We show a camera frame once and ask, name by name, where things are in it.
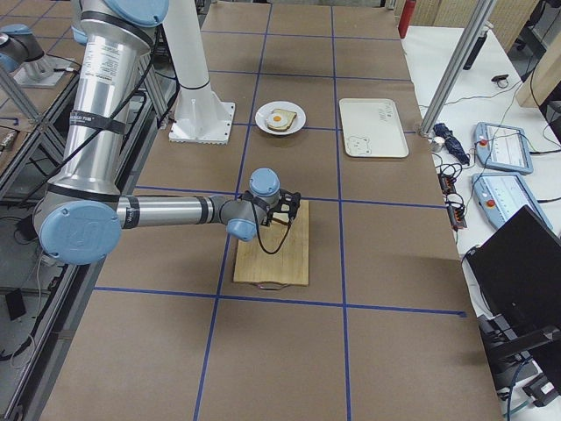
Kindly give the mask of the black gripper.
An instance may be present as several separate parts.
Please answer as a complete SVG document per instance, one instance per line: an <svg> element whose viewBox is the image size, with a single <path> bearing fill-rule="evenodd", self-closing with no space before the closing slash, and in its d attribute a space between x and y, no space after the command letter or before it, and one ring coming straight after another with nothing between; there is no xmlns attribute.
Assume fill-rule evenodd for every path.
<svg viewBox="0 0 561 421"><path fill-rule="evenodd" d="M266 219L263 226L269 226L274 221L275 214L282 214L287 217L287 221L280 220L282 225L290 226L297 217L302 194L300 192L289 192L285 189L279 190L279 197L276 203L270 205L266 211Z"/></svg>

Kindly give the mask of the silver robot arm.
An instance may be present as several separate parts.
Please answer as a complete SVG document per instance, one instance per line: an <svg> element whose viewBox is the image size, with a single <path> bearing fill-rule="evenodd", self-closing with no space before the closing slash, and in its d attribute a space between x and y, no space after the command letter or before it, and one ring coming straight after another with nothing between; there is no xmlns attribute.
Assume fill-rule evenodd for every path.
<svg viewBox="0 0 561 421"><path fill-rule="evenodd" d="M171 138L224 144L235 106L215 94L191 1L75 2L86 37L64 158L32 216L43 252L63 263L104 259L124 230L139 226L221 224L243 241L284 213L294 220L301 197L269 168L255 170L241 196L125 196L115 184L128 103L143 83L135 76L164 35L179 84Z"/></svg>

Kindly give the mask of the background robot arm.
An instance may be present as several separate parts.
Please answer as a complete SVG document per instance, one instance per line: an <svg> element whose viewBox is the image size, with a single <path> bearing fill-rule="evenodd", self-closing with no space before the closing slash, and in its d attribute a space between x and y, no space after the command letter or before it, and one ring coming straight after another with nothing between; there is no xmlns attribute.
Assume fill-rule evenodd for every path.
<svg viewBox="0 0 561 421"><path fill-rule="evenodd" d="M1 67L24 88L53 88L63 76L27 25L1 28Z"/></svg>

